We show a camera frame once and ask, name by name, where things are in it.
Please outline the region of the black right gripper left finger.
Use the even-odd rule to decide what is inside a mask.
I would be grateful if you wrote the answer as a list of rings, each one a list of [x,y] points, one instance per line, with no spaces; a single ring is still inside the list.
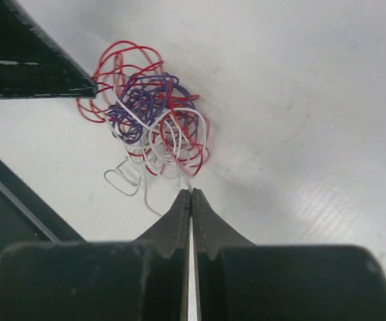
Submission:
[[[0,320],[186,319],[190,196],[133,241],[9,246]]]

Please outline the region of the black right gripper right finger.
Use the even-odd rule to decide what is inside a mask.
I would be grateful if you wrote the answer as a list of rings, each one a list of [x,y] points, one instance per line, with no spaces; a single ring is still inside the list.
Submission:
[[[386,320],[386,277],[355,245],[256,245],[191,194],[199,320]]]

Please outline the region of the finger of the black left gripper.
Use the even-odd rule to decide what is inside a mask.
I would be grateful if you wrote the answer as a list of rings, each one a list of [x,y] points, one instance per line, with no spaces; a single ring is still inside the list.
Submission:
[[[17,1],[0,1],[0,99],[96,94],[95,81]]]

